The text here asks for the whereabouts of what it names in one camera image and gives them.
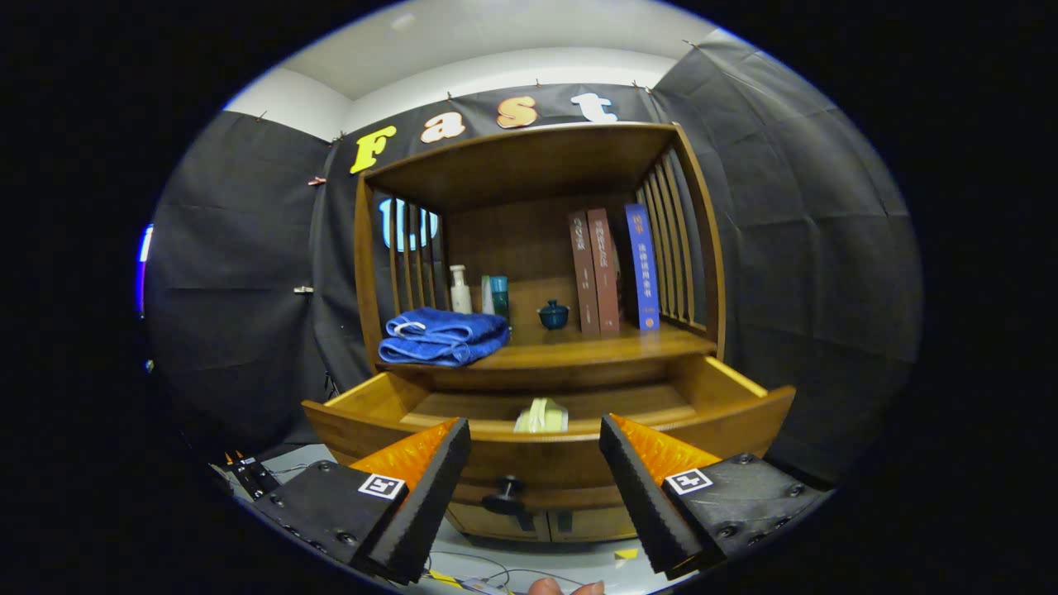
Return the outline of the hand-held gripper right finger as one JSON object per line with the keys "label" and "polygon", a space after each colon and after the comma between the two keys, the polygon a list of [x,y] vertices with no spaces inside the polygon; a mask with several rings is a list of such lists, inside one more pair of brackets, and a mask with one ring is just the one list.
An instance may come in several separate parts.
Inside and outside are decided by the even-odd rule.
{"label": "hand-held gripper right finger", "polygon": [[598,448],[651,567],[677,579],[764,549],[831,491],[751,452],[719,457],[623,416],[603,416]]}

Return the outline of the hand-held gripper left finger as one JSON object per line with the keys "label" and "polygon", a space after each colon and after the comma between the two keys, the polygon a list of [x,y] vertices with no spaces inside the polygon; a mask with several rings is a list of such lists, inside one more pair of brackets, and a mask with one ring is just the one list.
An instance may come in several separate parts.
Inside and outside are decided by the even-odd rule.
{"label": "hand-held gripper left finger", "polygon": [[468,419],[454,417],[354,464],[314,462],[251,506],[333,564],[418,583],[470,452]]}

